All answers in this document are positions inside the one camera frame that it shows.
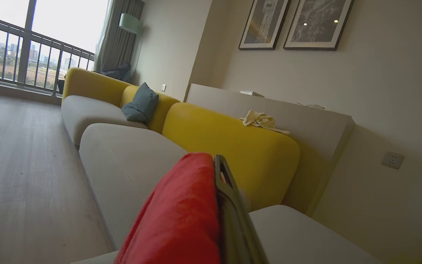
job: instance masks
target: picture frame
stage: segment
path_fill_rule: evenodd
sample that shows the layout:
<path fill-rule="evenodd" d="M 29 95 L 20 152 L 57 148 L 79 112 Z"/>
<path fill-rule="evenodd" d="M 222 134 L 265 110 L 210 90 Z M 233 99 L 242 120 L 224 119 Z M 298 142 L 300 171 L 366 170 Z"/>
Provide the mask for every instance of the picture frame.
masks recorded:
<path fill-rule="evenodd" d="M 239 50 L 274 50 L 291 0 L 253 0 Z"/>
<path fill-rule="evenodd" d="M 354 0 L 317 2 L 320 0 L 300 0 L 290 18 L 285 50 L 337 50 Z"/>

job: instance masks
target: sheer curtain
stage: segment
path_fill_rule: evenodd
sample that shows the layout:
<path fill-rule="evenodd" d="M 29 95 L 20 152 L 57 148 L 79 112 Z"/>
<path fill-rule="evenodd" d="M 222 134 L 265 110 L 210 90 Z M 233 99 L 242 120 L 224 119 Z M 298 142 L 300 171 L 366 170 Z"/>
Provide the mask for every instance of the sheer curtain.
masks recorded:
<path fill-rule="evenodd" d="M 141 0 L 110 0 L 104 28 L 96 45 L 94 70 L 110 70 L 130 63 L 134 52 L 135 34 L 119 28 L 120 15 L 127 13 L 141 19 Z"/>

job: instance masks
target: red fabric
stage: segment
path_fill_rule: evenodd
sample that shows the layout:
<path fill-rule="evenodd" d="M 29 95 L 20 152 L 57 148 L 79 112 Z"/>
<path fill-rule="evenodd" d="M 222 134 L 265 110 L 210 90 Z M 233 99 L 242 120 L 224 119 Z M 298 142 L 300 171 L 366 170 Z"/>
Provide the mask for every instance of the red fabric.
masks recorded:
<path fill-rule="evenodd" d="M 147 199 L 115 264 L 218 264 L 213 174 L 211 155 L 182 157 Z"/>

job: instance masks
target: lamp shade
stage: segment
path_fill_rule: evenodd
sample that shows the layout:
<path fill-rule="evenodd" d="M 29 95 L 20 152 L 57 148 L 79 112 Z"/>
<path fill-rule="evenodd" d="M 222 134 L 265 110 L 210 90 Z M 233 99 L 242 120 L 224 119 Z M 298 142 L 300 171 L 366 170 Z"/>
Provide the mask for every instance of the lamp shade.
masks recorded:
<path fill-rule="evenodd" d="M 119 26 L 121 29 L 133 34 L 138 34 L 141 31 L 141 21 L 127 13 L 122 13 L 120 16 Z"/>

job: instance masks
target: wall socket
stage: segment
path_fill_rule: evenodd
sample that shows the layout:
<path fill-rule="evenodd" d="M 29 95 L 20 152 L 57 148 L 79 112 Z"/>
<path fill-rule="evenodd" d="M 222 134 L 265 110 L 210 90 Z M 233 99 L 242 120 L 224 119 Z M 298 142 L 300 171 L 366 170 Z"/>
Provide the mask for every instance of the wall socket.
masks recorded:
<path fill-rule="evenodd" d="M 393 169 L 400 169 L 401 164 L 405 156 L 402 154 L 398 154 L 395 152 L 386 152 L 384 159 L 382 160 L 382 165 L 393 168 Z"/>

